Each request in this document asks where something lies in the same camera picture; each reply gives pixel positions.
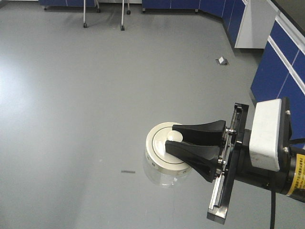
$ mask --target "blue cabinet door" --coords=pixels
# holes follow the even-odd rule
[[[300,76],[302,81],[305,83],[305,54],[299,50],[295,62],[293,64],[293,68],[296,73]]]
[[[226,0],[224,4],[223,20],[224,26],[228,30],[231,20],[231,15],[233,11],[235,0]]]
[[[68,3],[68,6],[84,6],[84,0],[65,0]],[[87,7],[94,7],[94,0],[86,0]]]
[[[222,17],[224,11],[224,2],[225,0],[201,0],[200,9],[204,12]]]
[[[291,75],[288,76],[279,98],[287,96],[290,100],[291,139],[305,137],[305,95]]]
[[[171,9],[198,9],[200,0],[172,0]]]
[[[230,20],[230,25],[228,29],[229,36],[231,37],[231,41],[233,42],[233,44],[236,43],[239,27],[243,19],[244,9],[245,9],[244,2],[242,0],[235,0],[232,16]]]
[[[284,31],[284,29],[277,23],[277,21],[274,22],[270,36],[287,60],[292,63],[295,59],[298,47]]]
[[[142,8],[146,9],[170,9],[171,0],[142,0]]]
[[[68,6],[66,0],[39,0],[41,6]]]
[[[288,69],[267,43],[251,86],[256,101],[276,99],[287,76]]]

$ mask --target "black countertop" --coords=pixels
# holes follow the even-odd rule
[[[305,36],[305,0],[271,0]]]

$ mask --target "black cable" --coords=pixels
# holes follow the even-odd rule
[[[302,143],[305,143],[305,138],[298,138],[298,139],[294,139],[294,140],[289,141],[290,145],[302,144]]]
[[[271,188],[271,217],[270,217],[270,229],[275,228],[275,189]]]

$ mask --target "white motor housing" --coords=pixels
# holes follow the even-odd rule
[[[249,152],[252,166],[279,171],[278,138],[281,99],[259,102],[255,108]]]

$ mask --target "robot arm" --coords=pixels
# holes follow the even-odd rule
[[[305,202],[305,150],[290,147],[287,98],[258,103],[252,131],[245,129],[248,105],[235,104],[225,121],[173,125],[182,142],[165,143],[166,152],[193,167],[205,180],[215,180],[207,218],[224,224],[234,180]]]

